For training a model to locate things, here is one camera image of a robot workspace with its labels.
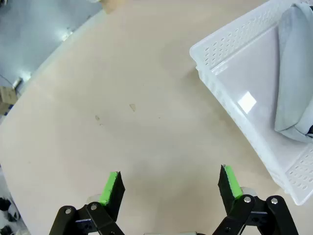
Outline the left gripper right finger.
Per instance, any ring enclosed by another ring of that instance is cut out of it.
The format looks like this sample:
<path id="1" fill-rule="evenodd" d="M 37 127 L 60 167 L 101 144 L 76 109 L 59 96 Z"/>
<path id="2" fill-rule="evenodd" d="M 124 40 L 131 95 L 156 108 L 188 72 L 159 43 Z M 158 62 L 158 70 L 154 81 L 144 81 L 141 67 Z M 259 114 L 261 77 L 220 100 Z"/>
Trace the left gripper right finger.
<path id="1" fill-rule="evenodd" d="M 298 231 L 283 197 L 266 200 L 243 192 L 229 165 L 222 165 L 218 181 L 226 211 L 213 234 L 240 235 L 246 226 L 254 226 L 262 235 L 297 235 Z"/>

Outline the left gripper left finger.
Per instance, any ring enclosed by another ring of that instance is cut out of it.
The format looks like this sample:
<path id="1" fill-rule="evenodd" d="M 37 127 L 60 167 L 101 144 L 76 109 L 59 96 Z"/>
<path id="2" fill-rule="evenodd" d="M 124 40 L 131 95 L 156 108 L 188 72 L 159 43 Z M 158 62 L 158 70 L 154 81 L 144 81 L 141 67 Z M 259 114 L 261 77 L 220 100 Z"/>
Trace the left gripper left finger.
<path id="1" fill-rule="evenodd" d="M 62 206 L 54 219 L 51 235 L 122 235 L 117 225 L 125 187 L 119 171 L 111 172 L 98 201 L 76 209 Z"/>

